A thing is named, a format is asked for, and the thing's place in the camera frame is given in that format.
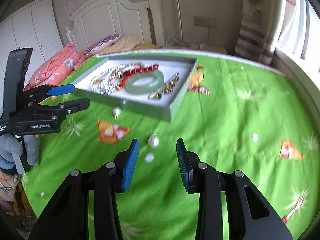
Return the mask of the left forearm sleeve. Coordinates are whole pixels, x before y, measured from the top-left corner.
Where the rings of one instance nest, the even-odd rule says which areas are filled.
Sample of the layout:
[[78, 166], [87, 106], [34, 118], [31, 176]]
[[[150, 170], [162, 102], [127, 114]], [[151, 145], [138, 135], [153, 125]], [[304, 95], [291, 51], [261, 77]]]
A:
[[9, 175], [1, 170], [1, 208], [10, 215], [32, 210], [25, 194], [20, 175]]

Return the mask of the grey gloved left hand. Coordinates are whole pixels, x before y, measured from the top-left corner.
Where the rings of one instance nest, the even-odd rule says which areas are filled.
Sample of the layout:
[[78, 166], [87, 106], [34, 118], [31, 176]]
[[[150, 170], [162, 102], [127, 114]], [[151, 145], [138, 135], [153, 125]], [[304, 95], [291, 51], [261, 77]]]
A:
[[[23, 137], [27, 152], [27, 162], [29, 165], [37, 166], [39, 164], [40, 141], [34, 135]], [[21, 156], [23, 146], [17, 138], [9, 133], [1, 136], [1, 169], [10, 170], [14, 168], [15, 163], [13, 154]]]

